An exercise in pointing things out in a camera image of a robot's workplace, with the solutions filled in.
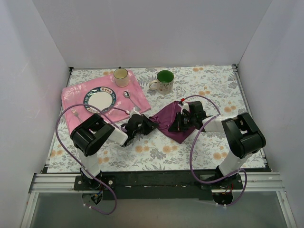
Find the purple satin napkin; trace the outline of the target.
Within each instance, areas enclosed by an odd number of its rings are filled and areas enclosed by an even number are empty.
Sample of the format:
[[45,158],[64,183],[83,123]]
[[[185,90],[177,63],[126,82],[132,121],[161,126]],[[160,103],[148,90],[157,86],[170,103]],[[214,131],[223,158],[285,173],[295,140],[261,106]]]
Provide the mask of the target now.
[[181,106],[178,104],[178,101],[174,101],[162,108],[155,115],[149,117],[151,121],[159,125],[158,130],[160,132],[179,144],[181,144],[195,130],[194,127],[191,127],[185,132],[169,132],[169,127],[172,125],[176,113],[180,111]]

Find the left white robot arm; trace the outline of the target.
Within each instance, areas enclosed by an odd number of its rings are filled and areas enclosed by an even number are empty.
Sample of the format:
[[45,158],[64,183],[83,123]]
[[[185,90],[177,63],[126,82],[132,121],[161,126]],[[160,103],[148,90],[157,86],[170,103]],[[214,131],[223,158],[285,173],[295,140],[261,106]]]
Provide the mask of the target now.
[[105,122],[98,114],[94,114],[72,131],[70,138],[82,163],[82,180],[89,189],[96,190],[100,187],[102,171],[99,168],[97,152],[105,142],[111,141],[126,147],[136,136],[148,135],[159,126],[137,111],[132,111],[129,117],[127,123],[117,128]]

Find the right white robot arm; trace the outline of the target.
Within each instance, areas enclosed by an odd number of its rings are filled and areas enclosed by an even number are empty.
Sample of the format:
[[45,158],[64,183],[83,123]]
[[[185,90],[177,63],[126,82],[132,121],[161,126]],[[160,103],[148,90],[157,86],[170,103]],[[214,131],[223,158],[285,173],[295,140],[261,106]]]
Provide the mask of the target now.
[[[233,117],[224,117],[220,114],[208,116],[200,101],[187,103],[178,102],[180,111],[169,127],[169,132],[184,132],[189,128],[196,128],[197,135],[190,150],[190,172],[194,179],[201,184],[216,184],[225,189],[241,171],[242,165],[260,149],[265,147],[266,139],[249,113],[242,113]],[[215,174],[206,180],[199,179],[192,167],[192,154],[200,133],[224,133],[229,145],[229,152],[224,161],[216,167]]]

